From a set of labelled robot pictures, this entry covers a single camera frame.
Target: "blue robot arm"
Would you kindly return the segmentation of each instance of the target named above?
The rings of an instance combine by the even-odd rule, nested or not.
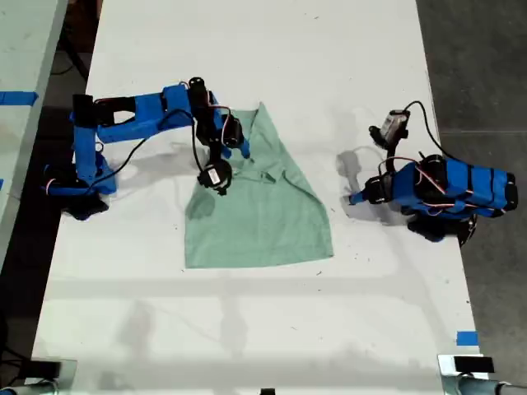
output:
[[[115,175],[148,138],[166,130],[190,126],[193,130],[193,147],[197,137],[210,148],[210,159],[205,166],[194,156],[200,170],[199,183],[225,195],[231,183],[232,171],[228,162],[222,158],[228,159],[233,148],[240,149],[242,156],[249,158],[250,147],[239,120],[232,116],[229,109],[228,114],[222,114],[220,108],[225,107],[217,104],[214,94],[206,89],[203,79],[199,77],[192,78],[189,84],[167,86],[161,93],[134,97],[93,101],[89,95],[75,95],[71,116],[74,124],[75,164],[66,168],[46,166],[43,188],[49,196],[68,200],[67,208],[71,208],[70,201],[76,200],[80,208],[78,211],[82,211],[76,217],[86,219],[93,212],[90,209],[83,210],[79,202],[94,202],[94,195],[99,200],[99,193],[115,193]],[[114,115],[119,111],[133,113],[133,117],[116,123]],[[124,164],[112,170],[102,151],[96,150],[97,138],[102,143],[142,140]],[[104,211],[101,210],[103,206],[97,206],[96,212]]]
[[[399,141],[408,137],[408,108],[413,104],[421,105],[428,134],[446,158],[431,155],[417,161],[395,156]],[[379,171],[379,176],[369,179],[362,191],[349,197],[350,204],[395,202],[403,214],[414,216],[408,223],[410,230],[431,241],[457,235],[460,244],[473,234],[478,215],[497,217],[516,209],[518,191],[514,175],[468,165],[446,153],[430,132],[421,102],[391,111],[383,126],[370,127],[370,133],[375,143],[388,152],[387,171],[383,174]],[[410,163],[396,171],[396,159]]]

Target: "black cable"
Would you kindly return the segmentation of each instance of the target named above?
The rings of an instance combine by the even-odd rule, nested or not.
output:
[[[457,159],[455,156],[453,156],[453,155],[449,154],[447,151],[445,151],[443,149],[443,147],[439,144],[439,142],[437,142],[436,138],[431,134],[430,126],[428,125],[427,111],[425,110],[425,106],[423,105],[423,103],[420,100],[414,100],[412,103],[410,103],[409,105],[404,107],[404,111],[408,110],[413,105],[419,105],[419,107],[421,107],[422,116],[425,119],[425,127],[427,128],[428,136],[430,136],[430,139],[434,142],[434,144],[436,144],[436,147],[439,148],[439,150],[443,154],[445,154],[446,156],[449,156],[450,158],[461,162],[461,160]]]
[[[63,47],[64,51],[66,51],[66,53],[68,54],[69,59],[72,61],[75,68],[79,71],[79,74],[81,74],[82,79],[84,81],[88,81],[88,68],[86,67],[82,59],[79,57],[78,52],[73,48],[73,44],[70,41],[65,29],[61,31],[60,37],[58,38],[58,42]]]
[[[67,72],[70,72],[71,70],[73,70],[75,66],[71,65],[70,67],[62,70],[61,72],[51,72],[51,75],[52,76],[62,76],[64,74],[66,74]]]
[[[157,124],[157,129],[158,130],[161,130],[161,126],[163,126],[163,124],[166,122],[166,120],[168,118],[170,118],[171,116],[173,116],[174,114],[178,114],[178,113],[182,113],[182,114],[185,114],[187,117],[189,117],[189,119],[192,121],[192,124],[191,124],[191,127],[192,127],[192,151],[194,152],[194,159],[196,160],[196,165],[198,165],[198,168],[199,168],[199,171],[203,172],[203,168],[201,166],[201,164],[199,163],[199,159],[198,159],[198,153],[196,152],[196,130],[194,128],[194,117],[192,116],[192,114],[190,114],[189,112],[185,111],[184,109],[173,109],[171,110],[170,112],[168,112],[162,119],[161,121],[159,121],[159,123]],[[91,183],[91,185],[88,187],[88,189],[81,195],[81,196],[84,196],[84,195],[87,195],[92,189],[94,186],[96,186],[97,184],[99,183],[102,183],[103,181],[105,181],[106,179],[109,179],[111,177],[114,177],[119,171],[121,171],[124,166],[126,166],[130,159],[132,159],[132,156],[133,154],[135,153],[135,151],[138,150],[138,148],[140,146],[142,146],[145,141],[148,140],[148,137],[147,138],[143,138],[131,151],[130,153],[128,154],[128,157],[126,158],[126,160],[123,162],[123,164],[115,171],[112,171],[110,174],[107,174],[106,176],[100,178],[100,179],[97,179],[96,181],[94,181],[93,183]]]
[[[9,360],[3,360],[0,362],[0,365],[10,365],[10,366],[14,366],[15,368],[18,368],[18,373],[15,374],[15,377],[13,379],[11,379],[11,381],[7,384],[8,387],[10,387],[13,383],[15,383],[16,379],[18,379],[18,375],[20,373],[20,369],[21,369],[21,365],[17,365],[15,363],[12,363],[11,361]],[[4,388],[4,385],[2,382],[0,382],[0,388]]]
[[[10,366],[16,366],[17,368],[20,368],[20,365],[17,364],[17,362],[22,363],[23,360],[0,360],[0,365],[10,365]]]
[[[394,166],[394,157],[395,156],[395,146],[391,146],[390,148],[388,148],[388,153],[386,154],[386,157],[387,158],[392,158],[392,159],[387,159],[386,160],[386,170],[388,170],[389,173],[393,174],[395,173],[395,166]]]
[[[11,387],[17,380],[18,380],[18,374],[15,377],[13,377],[13,379],[9,383],[7,383],[6,387]]]
[[[196,129],[194,126],[194,117],[191,113],[188,111],[185,111],[184,109],[173,109],[166,113],[166,115],[159,121],[157,124],[157,128],[161,130],[161,127],[164,125],[166,120],[173,116],[174,114],[185,114],[187,117],[189,117],[192,124],[190,125],[192,128],[192,152],[194,153],[194,160],[196,160],[196,165],[198,166],[199,171],[203,172],[203,167],[199,163],[198,153],[196,152]]]
[[[97,185],[97,184],[99,184],[99,183],[102,183],[102,182],[105,181],[106,179],[109,179],[109,178],[115,176],[119,171],[121,171],[121,170],[124,168],[124,166],[126,166],[126,165],[129,163],[130,159],[132,159],[132,156],[133,156],[134,152],[137,151],[138,148],[139,148],[140,146],[142,146],[142,145],[145,143],[146,140],[148,140],[148,138],[143,138],[143,139],[142,139],[142,140],[141,140],[141,141],[140,141],[140,142],[139,142],[139,143],[138,143],[138,144],[137,144],[137,145],[136,145],[136,146],[130,151],[130,153],[128,154],[128,158],[126,158],[126,160],[123,162],[123,164],[122,164],[117,170],[112,171],[110,174],[107,174],[107,175],[105,175],[104,177],[102,177],[102,178],[100,178],[100,179],[97,179],[96,181],[94,181],[93,183],[91,183],[91,185],[88,187],[88,189],[87,189],[82,195],[80,195],[80,196],[87,195],[88,192],[90,192],[91,189],[92,189],[95,185]]]

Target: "blue tape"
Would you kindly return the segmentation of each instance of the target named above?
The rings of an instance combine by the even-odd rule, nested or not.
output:
[[[475,331],[458,332],[456,344],[458,346],[478,346],[478,333]]]
[[[0,91],[0,105],[33,105],[38,98],[36,92]]]

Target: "white table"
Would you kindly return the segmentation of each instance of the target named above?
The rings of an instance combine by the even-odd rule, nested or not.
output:
[[[361,181],[376,172],[385,153],[367,129],[391,109],[421,99],[433,119],[415,2],[105,1],[89,94],[194,76],[224,105],[267,105],[327,207],[334,258],[185,270],[196,170],[190,131],[165,132],[119,175],[109,211],[63,216],[34,356],[77,360],[76,393],[442,393],[436,355],[478,352],[455,345],[474,328],[457,241],[429,243],[387,207],[348,217],[336,169],[356,150]],[[398,153],[434,151],[418,111],[410,131]],[[105,155],[117,165],[135,144]]]
[[[0,105],[0,270],[20,204],[68,0],[0,1],[0,91],[35,91],[30,106]]]

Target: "green towel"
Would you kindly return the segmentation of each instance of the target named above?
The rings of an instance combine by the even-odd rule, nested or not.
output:
[[[186,210],[187,267],[266,267],[333,256],[329,220],[265,106],[234,111],[251,157],[233,151],[226,196],[196,186]]]

